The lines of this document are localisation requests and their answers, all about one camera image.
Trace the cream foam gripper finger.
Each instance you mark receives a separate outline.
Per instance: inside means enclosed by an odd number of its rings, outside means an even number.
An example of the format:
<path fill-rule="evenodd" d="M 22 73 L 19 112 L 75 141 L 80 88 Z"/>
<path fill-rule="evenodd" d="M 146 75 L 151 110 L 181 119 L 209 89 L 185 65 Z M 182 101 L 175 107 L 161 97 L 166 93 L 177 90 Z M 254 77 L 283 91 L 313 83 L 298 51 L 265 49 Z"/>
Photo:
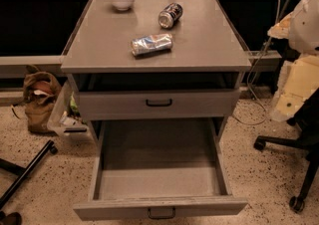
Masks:
<path fill-rule="evenodd" d="M 293 118 L 319 88 L 319 15 L 290 13 L 272 26 L 268 35 L 287 39 L 300 53 L 293 63 L 283 64 L 270 111 L 273 120 L 285 121 Z"/>

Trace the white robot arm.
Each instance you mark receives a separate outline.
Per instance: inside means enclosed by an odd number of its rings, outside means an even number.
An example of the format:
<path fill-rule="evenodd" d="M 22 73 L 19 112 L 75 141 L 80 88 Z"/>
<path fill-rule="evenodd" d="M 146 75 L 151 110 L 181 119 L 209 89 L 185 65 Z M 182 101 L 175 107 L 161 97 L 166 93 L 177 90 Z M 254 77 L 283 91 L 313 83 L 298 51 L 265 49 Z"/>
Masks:
<path fill-rule="evenodd" d="M 301 0 L 268 35 L 287 39 L 289 47 L 300 53 L 293 63 L 283 64 L 270 112 L 273 120 L 285 121 L 319 88 L 319 0 Z"/>

